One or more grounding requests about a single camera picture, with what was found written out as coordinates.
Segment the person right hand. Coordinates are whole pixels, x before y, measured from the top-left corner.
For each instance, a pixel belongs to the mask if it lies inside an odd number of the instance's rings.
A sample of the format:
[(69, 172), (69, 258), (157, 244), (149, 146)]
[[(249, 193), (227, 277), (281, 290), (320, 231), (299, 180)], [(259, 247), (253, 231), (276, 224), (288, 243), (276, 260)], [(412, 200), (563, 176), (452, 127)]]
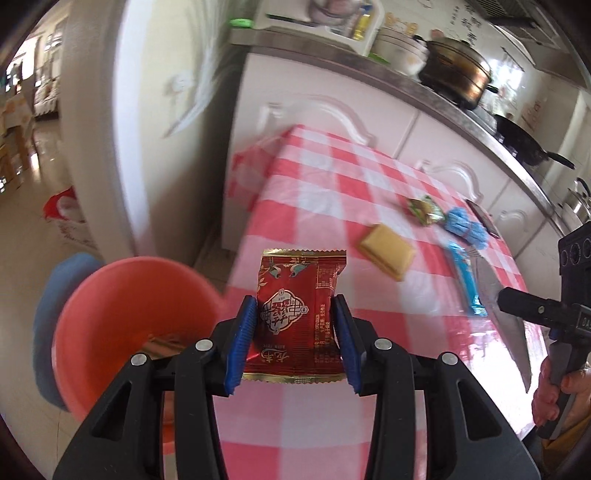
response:
[(551, 361), (547, 357), (541, 365), (539, 385), (533, 396), (533, 420), (537, 427), (556, 420), (560, 413), (559, 395), (574, 395), (573, 405), (563, 424), (563, 429), (569, 430), (590, 415), (590, 369), (584, 368), (565, 375), (559, 386), (550, 382), (551, 373)]

